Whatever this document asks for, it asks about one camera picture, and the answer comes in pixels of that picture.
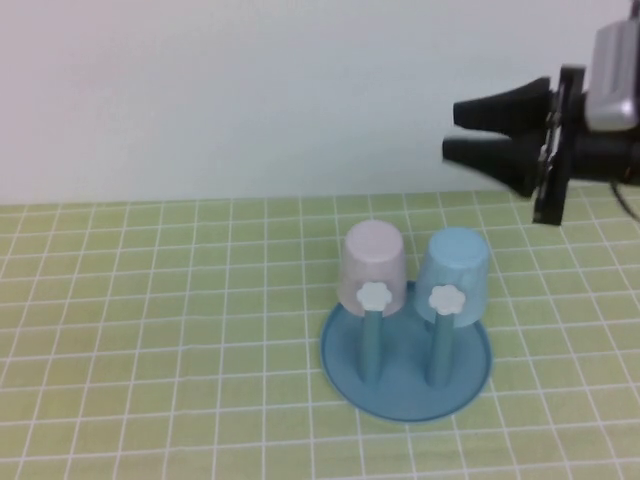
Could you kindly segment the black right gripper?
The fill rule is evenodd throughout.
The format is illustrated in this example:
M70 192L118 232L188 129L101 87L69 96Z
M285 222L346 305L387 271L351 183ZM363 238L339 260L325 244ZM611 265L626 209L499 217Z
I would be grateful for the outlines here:
M446 162L474 170L524 198L537 190L533 221L559 225L563 220L569 182L607 184L623 211L639 219L620 192L639 184L639 128L602 131L586 123L586 69L563 66L558 88L540 77L499 94L455 102L453 123L463 129L509 137L541 130L546 137L446 138Z

